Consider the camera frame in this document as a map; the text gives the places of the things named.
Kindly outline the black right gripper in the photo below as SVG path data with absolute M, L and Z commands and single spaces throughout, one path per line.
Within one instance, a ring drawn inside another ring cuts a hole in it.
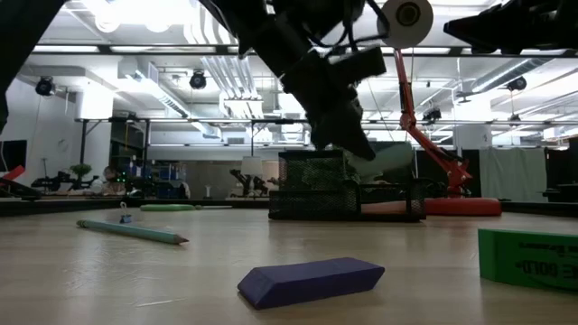
M 578 48 L 578 0 L 510 0 L 472 16 L 451 20 L 443 31 L 472 48 Z

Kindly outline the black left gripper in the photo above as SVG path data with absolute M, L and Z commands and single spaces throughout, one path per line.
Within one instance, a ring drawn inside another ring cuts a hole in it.
M 353 90 L 334 66 L 317 51 L 309 51 L 281 77 L 284 91 L 301 104 L 312 128 L 316 149 L 338 146 L 367 161 L 375 159 L 353 105 Z

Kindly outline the purple eraser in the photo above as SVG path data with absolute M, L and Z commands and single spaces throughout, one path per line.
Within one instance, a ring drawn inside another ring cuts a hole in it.
M 256 310 L 284 307 L 372 290 L 385 268 L 351 257 L 251 269 L 238 283 Z

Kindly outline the green handled scissors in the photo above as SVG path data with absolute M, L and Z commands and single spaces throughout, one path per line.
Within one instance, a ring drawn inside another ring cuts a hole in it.
M 182 212 L 211 209 L 233 209 L 232 206 L 202 206 L 190 204 L 145 204 L 139 208 L 144 212 Z

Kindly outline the green eraser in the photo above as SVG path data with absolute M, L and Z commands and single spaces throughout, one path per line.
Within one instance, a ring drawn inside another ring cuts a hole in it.
M 516 286 L 578 293 L 578 236 L 478 230 L 480 277 Z

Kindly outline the teal pencil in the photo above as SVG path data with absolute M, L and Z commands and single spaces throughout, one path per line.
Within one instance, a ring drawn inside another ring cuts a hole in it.
M 188 243 L 189 240 L 172 232 L 154 230 L 144 227 L 132 227 L 123 224 L 113 224 L 93 220 L 78 220 L 76 225 L 80 228 L 96 229 L 121 236 L 136 237 L 170 245 Z

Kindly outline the pink sticky note pad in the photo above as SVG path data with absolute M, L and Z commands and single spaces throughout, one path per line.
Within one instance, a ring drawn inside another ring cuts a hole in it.
M 406 214 L 406 203 L 404 201 L 366 203 L 361 205 L 360 211 L 362 214 L 369 214 L 369 215 Z

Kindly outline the white lampshade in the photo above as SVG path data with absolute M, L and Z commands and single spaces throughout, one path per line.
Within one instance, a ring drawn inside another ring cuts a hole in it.
M 263 161 L 259 156 L 244 156 L 241 163 L 241 173 L 249 176 L 263 175 Z

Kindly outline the red desk lamp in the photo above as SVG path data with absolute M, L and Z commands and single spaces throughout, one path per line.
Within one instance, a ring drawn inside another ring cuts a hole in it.
M 403 50 L 413 49 L 431 31 L 433 8 L 428 0 L 386 0 L 378 9 L 378 30 L 383 42 L 393 49 L 401 104 L 400 126 L 407 131 L 445 171 L 448 186 L 443 198 L 427 199 L 426 212 L 441 216 L 498 217 L 502 209 L 496 199 L 468 198 L 463 186 L 471 179 L 469 162 L 443 148 L 416 126 L 415 103 L 410 78 L 407 77 Z

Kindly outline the pale green curtain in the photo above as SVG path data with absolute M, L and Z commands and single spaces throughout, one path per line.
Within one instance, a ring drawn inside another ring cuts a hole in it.
M 484 198 L 517 202 L 547 202 L 546 159 L 543 149 L 480 150 L 480 189 Z

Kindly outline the black cabinet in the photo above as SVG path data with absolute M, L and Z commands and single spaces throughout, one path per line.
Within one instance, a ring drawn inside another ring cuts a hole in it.
M 578 203 L 578 137 L 570 138 L 565 150 L 545 152 L 547 185 L 543 195 L 549 202 Z

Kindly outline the blue storage bins shelf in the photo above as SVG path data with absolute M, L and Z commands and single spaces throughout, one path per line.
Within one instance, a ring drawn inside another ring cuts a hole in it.
M 191 194 L 186 178 L 183 162 L 155 162 L 148 171 L 153 194 L 162 200 L 187 200 Z

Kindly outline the person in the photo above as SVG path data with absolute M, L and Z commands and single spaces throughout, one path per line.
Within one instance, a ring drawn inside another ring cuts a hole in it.
M 117 169 L 107 166 L 103 171 L 103 179 L 93 181 L 89 192 L 97 196 L 123 196 L 126 194 L 126 186 L 120 180 Z

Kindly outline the black background frame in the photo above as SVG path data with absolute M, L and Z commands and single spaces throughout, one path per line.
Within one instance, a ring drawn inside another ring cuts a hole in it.
M 274 160 L 286 150 L 311 150 L 309 134 L 286 133 L 299 119 L 79 118 L 79 160 L 111 142 L 130 146 L 142 163 L 153 161 L 240 161 L 245 156 Z

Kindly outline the black wall monitor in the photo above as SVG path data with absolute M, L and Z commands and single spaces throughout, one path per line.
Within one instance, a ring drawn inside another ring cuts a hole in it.
M 27 141 L 0 141 L 0 172 L 10 172 L 18 166 L 26 167 Z

